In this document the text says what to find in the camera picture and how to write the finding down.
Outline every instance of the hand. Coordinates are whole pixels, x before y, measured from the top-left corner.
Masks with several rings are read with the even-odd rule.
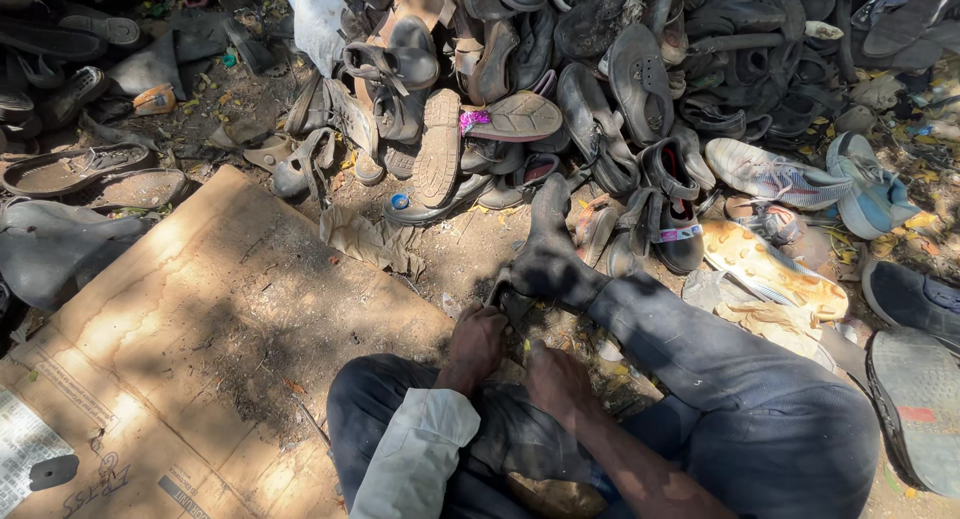
[[[550,414],[568,432],[577,435],[578,420],[603,415],[594,397],[587,367],[562,350],[530,341],[527,391],[540,410]]]
[[[507,317],[493,305],[473,302],[460,313],[450,337],[450,360],[440,370],[434,389],[449,388],[470,397],[474,387],[500,366],[507,351]]]

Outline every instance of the dark trousers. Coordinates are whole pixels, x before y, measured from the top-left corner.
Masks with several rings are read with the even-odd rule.
[[[610,282],[589,310],[673,394],[623,422],[744,517],[855,518],[867,500],[880,428],[867,398],[810,359],[686,304],[650,276]],[[347,509],[407,388],[438,369],[390,354],[356,358],[327,398],[333,455]],[[525,388],[484,384],[481,427],[461,451],[445,517],[529,517],[503,476],[592,482],[604,517],[631,517],[602,470]]]

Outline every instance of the shirt sleeve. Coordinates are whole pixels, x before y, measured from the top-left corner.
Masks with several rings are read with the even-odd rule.
[[[452,389],[408,389],[370,459],[350,519],[439,517],[460,448],[480,427],[473,407]]]

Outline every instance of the blue sneaker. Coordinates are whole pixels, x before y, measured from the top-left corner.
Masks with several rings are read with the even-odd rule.
[[[863,239],[877,239],[920,213],[910,204],[906,185],[887,172],[870,142],[855,132],[839,134],[826,152],[832,176],[853,178],[853,189],[837,204],[843,223]]]

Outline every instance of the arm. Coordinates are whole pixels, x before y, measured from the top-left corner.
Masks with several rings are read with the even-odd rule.
[[[534,404],[576,436],[641,517],[735,515],[684,472],[651,451],[593,397],[586,367],[563,351],[531,342],[527,389]]]
[[[472,304],[450,338],[450,359],[433,389],[407,390],[357,490],[350,519],[439,517],[460,448],[480,427],[474,387],[499,365],[507,317]]]

